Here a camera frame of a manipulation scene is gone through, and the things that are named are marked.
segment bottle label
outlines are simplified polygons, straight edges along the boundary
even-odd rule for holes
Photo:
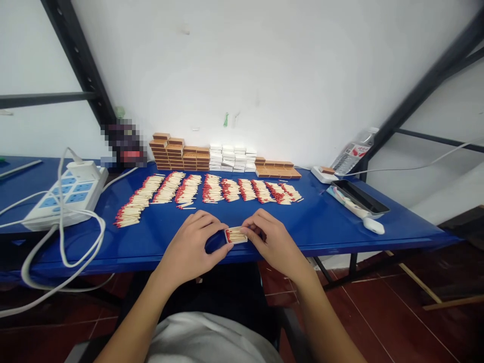
[[[370,149],[370,146],[350,143],[344,152],[348,155],[356,156],[357,158],[362,158],[365,156],[365,154],[369,149]]]

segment smartphone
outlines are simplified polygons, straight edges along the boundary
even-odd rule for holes
[[[377,201],[371,195],[362,191],[355,184],[348,180],[335,180],[331,184],[336,186],[338,190],[343,193],[343,195],[350,198],[360,207],[370,211],[374,215],[383,214],[390,211],[390,209],[386,205]]]

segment stack of matchboxes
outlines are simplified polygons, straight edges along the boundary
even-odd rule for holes
[[[184,139],[155,133],[150,142],[159,170],[255,172],[258,177],[299,179],[290,161],[266,160],[244,146],[186,146]]]
[[[243,146],[210,144],[210,170],[255,172],[257,152]]]
[[[172,138],[164,133],[153,134],[150,146],[158,170],[209,170],[208,148],[185,146],[184,139]]]

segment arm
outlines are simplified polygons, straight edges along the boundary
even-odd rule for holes
[[[211,255],[205,252],[207,239],[225,228],[228,228],[226,224],[200,210],[186,219],[140,297],[95,363],[144,362],[161,311],[173,291],[184,282],[210,271],[233,247],[226,244]]]
[[[242,226],[242,233],[266,261],[295,282],[315,359],[320,363],[366,363],[331,307],[316,272],[284,225],[259,209]]]

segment person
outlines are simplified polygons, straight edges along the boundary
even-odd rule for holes
[[[282,362],[273,345],[279,330],[260,274],[250,269],[257,264],[217,265],[233,244],[205,252],[207,239],[226,228],[201,210],[186,219],[96,363]],[[366,362],[284,225],[259,209],[241,231],[295,283],[315,361]],[[198,277],[202,283],[195,283]]]

